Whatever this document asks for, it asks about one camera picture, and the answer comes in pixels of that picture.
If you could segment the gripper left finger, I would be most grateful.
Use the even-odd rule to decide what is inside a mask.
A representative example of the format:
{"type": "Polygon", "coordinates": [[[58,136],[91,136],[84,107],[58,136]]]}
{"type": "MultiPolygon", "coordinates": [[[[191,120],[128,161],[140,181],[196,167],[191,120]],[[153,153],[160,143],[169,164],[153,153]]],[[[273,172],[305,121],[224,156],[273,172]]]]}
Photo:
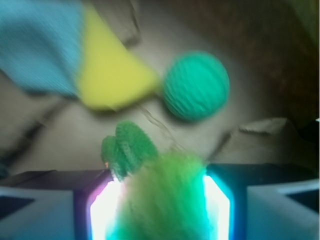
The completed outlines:
{"type": "Polygon", "coordinates": [[[0,181],[2,240],[105,240],[118,183],[109,170],[27,171],[0,181]]]}

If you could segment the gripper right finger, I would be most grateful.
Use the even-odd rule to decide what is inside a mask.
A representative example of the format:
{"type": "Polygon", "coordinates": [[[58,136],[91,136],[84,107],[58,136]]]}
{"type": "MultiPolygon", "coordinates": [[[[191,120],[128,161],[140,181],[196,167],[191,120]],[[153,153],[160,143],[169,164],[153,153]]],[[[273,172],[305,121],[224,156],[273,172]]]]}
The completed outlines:
{"type": "Polygon", "coordinates": [[[203,178],[212,240],[317,240],[319,175],[293,164],[211,163],[203,178]]]}

